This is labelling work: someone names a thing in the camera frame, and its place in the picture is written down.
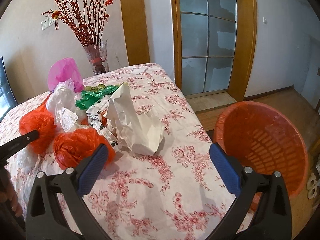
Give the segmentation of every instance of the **vase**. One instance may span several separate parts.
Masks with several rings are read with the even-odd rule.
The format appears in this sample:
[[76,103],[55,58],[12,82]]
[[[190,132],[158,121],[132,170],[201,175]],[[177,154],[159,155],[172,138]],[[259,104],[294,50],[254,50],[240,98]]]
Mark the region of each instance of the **vase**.
[[107,58],[107,41],[89,45],[84,47],[84,50],[95,75],[110,71]]

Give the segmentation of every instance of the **table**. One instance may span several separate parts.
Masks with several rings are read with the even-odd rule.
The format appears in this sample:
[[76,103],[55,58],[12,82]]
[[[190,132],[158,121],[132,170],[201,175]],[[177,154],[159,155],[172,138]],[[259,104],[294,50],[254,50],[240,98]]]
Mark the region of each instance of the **table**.
[[[165,126],[154,156],[117,153],[84,196],[90,211],[112,239],[205,239],[231,206],[230,194],[209,158],[211,140],[187,100],[161,66],[144,64],[84,79],[95,86],[127,82],[137,114],[153,111]],[[19,136],[19,120],[47,97],[44,93],[12,109],[0,124],[0,145]],[[61,173],[52,147],[31,169],[17,155],[6,167],[24,209],[36,174]],[[79,233],[63,195],[60,206],[70,227]],[[247,228],[248,214],[241,225]]]

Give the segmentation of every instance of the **basket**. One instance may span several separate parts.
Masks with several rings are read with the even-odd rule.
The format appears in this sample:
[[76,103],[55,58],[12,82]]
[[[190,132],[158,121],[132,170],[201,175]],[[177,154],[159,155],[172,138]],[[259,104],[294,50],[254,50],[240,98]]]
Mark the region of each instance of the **basket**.
[[[290,197],[305,186],[309,162],[304,141],[295,126],[270,106],[251,101],[229,106],[217,120],[213,141],[258,173],[280,171]],[[258,204],[257,197],[253,202]]]

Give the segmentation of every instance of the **silver bolt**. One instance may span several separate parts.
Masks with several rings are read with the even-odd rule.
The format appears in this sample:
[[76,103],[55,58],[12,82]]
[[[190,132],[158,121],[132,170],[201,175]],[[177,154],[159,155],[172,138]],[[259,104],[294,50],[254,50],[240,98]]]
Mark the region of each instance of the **silver bolt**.
[[280,173],[279,171],[275,171],[275,176],[276,176],[277,178],[280,178],[280,177],[281,177],[281,173]]
[[74,168],[67,168],[66,174],[71,174],[71,173],[73,173],[73,171],[74,171]]
[[40,179],[40,178],[42,178],[44,176],[44,172],[43,171],[41,171],[41,172],[39,172],[38,174],[37,174],[37,177]]
[[245,171],[245,173],[252,173],[253,172],[251,167],[245,167],[244,171]]

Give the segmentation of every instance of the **wall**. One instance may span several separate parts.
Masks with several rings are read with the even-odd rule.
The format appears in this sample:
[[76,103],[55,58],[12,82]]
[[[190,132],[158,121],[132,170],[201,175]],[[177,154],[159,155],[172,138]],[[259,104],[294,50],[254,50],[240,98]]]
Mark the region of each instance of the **wall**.
[[[19,103],[48,90],[50,67],[73,57],[83,78],[93,75],[86,54],[71,29],[59,21],[41,30],[40,14],[57,9],[54,0],[12,0],[0,19],[0,56],[4,57],[10,85]],[[103,38],[108,39],[110,70],[128,66],[120,0],[108,6],[109,21]]]
[[309,71],[301,95],[303,95],[314,108],[316,108],[320,99],[320,76],[317,75],[319,67],[320,43],[312,41]]
[[307,0],[257,0],[257,6],[257,43],[245,96],[293,84],[302,92],[308,74],[310,37],[320,40],[319,19]]
[[144,0],[150,61],[161,65],[174,81],[171,0]]

